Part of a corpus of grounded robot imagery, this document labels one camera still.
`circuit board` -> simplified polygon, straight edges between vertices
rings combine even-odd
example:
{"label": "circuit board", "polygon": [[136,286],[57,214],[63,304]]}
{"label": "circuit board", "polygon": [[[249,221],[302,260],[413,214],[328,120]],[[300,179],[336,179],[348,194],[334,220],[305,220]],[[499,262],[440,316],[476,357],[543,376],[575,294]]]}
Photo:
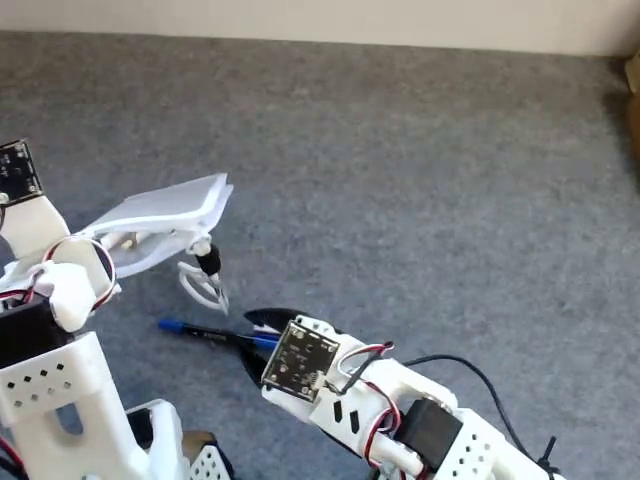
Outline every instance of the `circuit board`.
{"label": "circuit board", "polygon": [[42,195],[42,185],[24,140],[0,146],[0,205],[9,207]]}
{"label": "circuit board", "polygon": [[262,375],[262,384],[313,402],[339,343],[292,321]]}

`black cable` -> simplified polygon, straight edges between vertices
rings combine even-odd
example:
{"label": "black cable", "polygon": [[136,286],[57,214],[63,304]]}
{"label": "black cable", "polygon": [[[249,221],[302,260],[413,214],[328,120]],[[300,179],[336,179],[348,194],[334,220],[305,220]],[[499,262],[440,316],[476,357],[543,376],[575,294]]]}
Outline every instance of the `black cable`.
{"label": "black cable", "polygon": [[29,480],[27,473],[22,468],[4,457],[0,457],[0,469],[17,480]]}
{"label": "black cable", "polygon": [[342,387],[342,390],[338,392],[338,395],[342,396],[345,393],[347,393],[349,389],[351,389],[351,387],[353,387],[356,384],[356,382],[360,380],[360,378],[362,377],[362,374],[369,367],[369,365],[371,365],[376,360],[380,360],[382,358],[382,354],[392,347],[393,347],[392,342],[386,342],[384,344],[383,349],[371,352],[371,355],[369,355],[369,357],[367,357],[367,359],[364,362],[362,362],[362,365],[360,365],[358,369],[353,373],[353,375],[351,375],[351,378],[345,384],[345,386]]}
{"label": "black cable", "polygon": [[500,415],[500,418],[502,419],[504,426],[507,428],[507,431],[509,432],[509,435],[513,440],[513,443],[515,443],[516,448],[520,450],[520,452],[522,452],[522,454],[525,455],[527,458],[529,458],[532,462],[535,462],[540,468],[542,468],[545,472],[547,472],[549,474],[550,480],[553,480],[554,474],[560,473],[560,470],[558,468],[551,466],[551,464],[549,463],[549,455],[551,455],[551,450],[553,449],[556,443],[556,437],[551,437],[551,440],[549,441],[549,444],[545,449],[544,455],[540,459],[538,459],[538,461],[536,462],[533,459],[533,457],[531,457],[531,455],[529,454],[529,452],[527,451],[523,443],[520,441],[520,437],[518,437],[518,435],[516,434],[515,429],[511,424],[511,420],[509,420],[509,416],[507,415],[504,405],[502,404],[502,400],[500,400],[500,397],[498,396],[498,392],[496,391],[495,387],[491,383],[491,380],[489,380],[489,378],[482,372],[482,370],[476,367],[469,360],[462,357],[458,357],[456,355],[446,355],[446,354],[425,355],[424,357],[419,357],[414,360],[409,360],[408,362],[404,362],[403,365],[405,367],[412,367],[414,365],[419,365],[422,363],[433,362],[434,360],[451,360],[453,362],[461,363],[465,367],[469,368],[473,373],[478,375],[478,377],[480,377],[480,379],[484,382],[484,384],[489,389],[489,393],[493,398],[493,402],[495,403],[496,408],[498,409],[498,414]]}

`pen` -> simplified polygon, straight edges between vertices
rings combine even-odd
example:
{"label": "pen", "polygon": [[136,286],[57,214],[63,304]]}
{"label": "pen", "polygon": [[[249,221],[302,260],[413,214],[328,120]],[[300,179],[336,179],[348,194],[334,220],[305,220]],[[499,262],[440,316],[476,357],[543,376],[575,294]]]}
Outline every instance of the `pen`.
{"label": "pen", "polygon": [[190,323],[180,322],[173,318],[163,318],[158,322],[160,330],[173,332],[179,335],[191,335],[192,337],[201,338],[216,343],[233,344],[241,341],[249,343],[258,348],[273,350],[278,345],[279,337],[273,334],[249,334],[244,335],[233,332],[231,330],[214,329],[193,325]]}

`gray carpet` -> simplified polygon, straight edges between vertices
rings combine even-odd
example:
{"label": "gray carpet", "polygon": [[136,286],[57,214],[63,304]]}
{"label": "gray carpet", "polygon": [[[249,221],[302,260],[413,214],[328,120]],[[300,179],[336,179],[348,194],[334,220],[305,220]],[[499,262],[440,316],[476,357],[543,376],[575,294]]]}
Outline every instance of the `gray carpet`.
{"label": "gray carpet", "polygon": [[[163,397],[241,479],[363,478],[364,462],[261,400],[225,351],[156,330],[291,306],[398,358],[448,352],[495,382],[568,479],[634,478],[640,196],[620,65],[457,50],[0,35],[0,137],[27,136],[79,229],[123,197],[227,171],[211,314],[174,262],[91,321],[126,406]],[[484,386],[420,367],[500,425]]]}

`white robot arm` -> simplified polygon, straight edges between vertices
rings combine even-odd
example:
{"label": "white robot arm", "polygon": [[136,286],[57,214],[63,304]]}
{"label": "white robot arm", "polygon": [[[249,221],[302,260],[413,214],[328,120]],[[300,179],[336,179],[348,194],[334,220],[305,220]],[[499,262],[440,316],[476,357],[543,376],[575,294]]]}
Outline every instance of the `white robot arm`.
{"label": "white robot arm", "polygon": [[[119,291],[116,266],[101,243],[70,236],[23,141],[0,146],[0,235],[16,258],[0,279],[0,420],[22,457],[14,458],[16,477],[232,478],[214,444],[190,464],[168,402],[124,410],[96,334],[78,333]],[[68,405],[82,423],[79,435],[59,423],[56,411]]]}
{"label": "white robot arm", "polygon": [[[562,479],[473,410],[460,408],[442,385],[380,358],[391,347],[365,345],[324,321],[298,316],[269,360],[262,395],[388,478]],[[405,416],[400,400],[414,402]]]}

